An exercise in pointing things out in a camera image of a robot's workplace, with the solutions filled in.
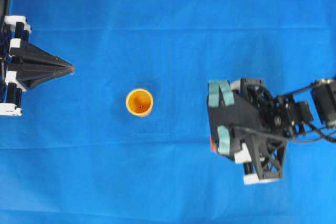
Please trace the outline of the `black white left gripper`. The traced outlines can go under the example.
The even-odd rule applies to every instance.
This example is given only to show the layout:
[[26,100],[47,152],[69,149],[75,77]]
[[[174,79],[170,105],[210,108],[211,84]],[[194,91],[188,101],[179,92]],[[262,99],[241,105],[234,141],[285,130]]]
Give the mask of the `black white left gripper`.
[[25,16],[3,18],[1,27],[1,115],[21,116],[22,95],[38,85],[74,72],[74,65],[28,42]]

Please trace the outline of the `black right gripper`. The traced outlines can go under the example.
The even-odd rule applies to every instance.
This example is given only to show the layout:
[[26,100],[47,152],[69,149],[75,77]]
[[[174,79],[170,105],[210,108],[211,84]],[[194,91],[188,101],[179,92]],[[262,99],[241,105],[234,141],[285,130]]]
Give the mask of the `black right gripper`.
[[258,79],[208,83],[207,111],[218,155],[244,166],[244,184],[282,178],[287,143],[305,135],[313,116],[294,93],[273,97]]

